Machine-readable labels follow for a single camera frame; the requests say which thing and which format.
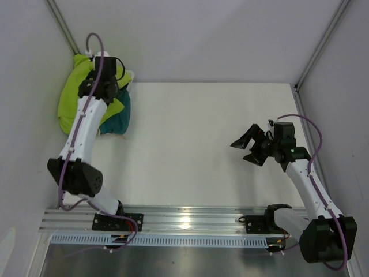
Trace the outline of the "lime green shorts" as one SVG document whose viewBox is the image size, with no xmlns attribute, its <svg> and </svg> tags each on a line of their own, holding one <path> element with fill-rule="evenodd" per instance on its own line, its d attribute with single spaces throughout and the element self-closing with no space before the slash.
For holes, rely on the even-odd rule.
<svg viewBox="0 0 369 277">
<path fill-rule="evenodd" d="M 73 122 L 77 112 L 78 102 L 78 87 L 87 77 L 88 73 L 93 70 L 93 62 L 85 55 L 77 54 L 73 57 L 74 68 L 71 71 L 67 82 L 61 92 L 58 104 L 58 120 L 62 131 L 69 134 L 73 126 Z M 116 77 L 118 80 L 118 87 L 127 89 L 128 84 L 124 81 L 122 75 L 122 67 L 117 65 Z M 118 97 L 109 104 L 107 111 L 102 117 L 100 125 L 109 119 L 111 116 L 123 110 L 123 104 L 118 100 Z"/>
</svg>

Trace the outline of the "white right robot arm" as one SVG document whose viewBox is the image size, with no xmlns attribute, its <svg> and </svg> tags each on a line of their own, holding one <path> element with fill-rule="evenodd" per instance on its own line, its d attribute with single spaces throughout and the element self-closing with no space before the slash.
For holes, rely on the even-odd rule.
<svg viewBox="0 0 369 277">
<path fill-rule="evenodd" d="M 250 153 L 243 160 L 263 166 L 267 158 L 274 158 L 295 185 L 307 212 L 304 218 L 288 204 L 268 205 L 262 226 L 253 227 L 252 232 L 290 234 L 308 263 L 346 264 L 352 256 L 357 223 L 353 217 L 344 216 L 315 177 L 312 157 L 305 147 L 296 145 L 294 124 L 270 121 L 267 132 L 253 124 L 231 147 L 246 149 L 250 142 Z"/>
</svg>

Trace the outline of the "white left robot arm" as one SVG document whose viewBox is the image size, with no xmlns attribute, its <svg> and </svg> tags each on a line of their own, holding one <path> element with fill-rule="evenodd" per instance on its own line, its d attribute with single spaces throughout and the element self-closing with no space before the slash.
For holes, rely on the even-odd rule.
<svg viewBox="0 0 369 277">
<path fill-rule="evenodd" d="M 103 189 L 103 173 L 92 166 L 92 150 L 100 126 L 117 115 L 124 105 L 117 99 L 126 70 L 118 66 L 117 57 L 99 51 L 95 55 L 77 54 L 74 68 L 62 89 L 58 104 L 58 121 L 68 135 L 57 158 L 47 168 L 58 186 L 58 204 L 65 211 L 75 208 L 63 202 L 65 193 L 86 201 L 105 217 L 114 231 L 125 225 L 122 203 Z"/>
</svg>

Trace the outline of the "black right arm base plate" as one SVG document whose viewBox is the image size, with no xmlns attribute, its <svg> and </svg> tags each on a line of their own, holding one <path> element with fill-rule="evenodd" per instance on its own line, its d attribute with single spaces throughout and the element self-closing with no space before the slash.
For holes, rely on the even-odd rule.
<svg viewBox="0 0 369 277">
<path fill-rule="evenodd" d="M 245 215 L 238 218 L 244 223 L 247 234 L 284 234 L 285 230 L 278 227 L 274 217 L 267 215 Z"/>
</svg>

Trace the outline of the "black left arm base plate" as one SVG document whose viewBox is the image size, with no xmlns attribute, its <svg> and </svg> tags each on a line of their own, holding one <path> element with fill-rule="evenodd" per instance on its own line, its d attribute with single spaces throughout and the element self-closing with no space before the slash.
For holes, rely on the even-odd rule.
<svg viewBox="0 0 369 277">
<path fill-rule="evenodd" d="M 138 225 L 138 232 L 142 231 L 144 223 L 144 214 L 126 213 L 126 217 L 131 218 Z M 111 216 L 95 214 L 92 222 L 93 231 L 132 231 L 133 223 L 129 220 L 117 219 Z"/>
</svg>

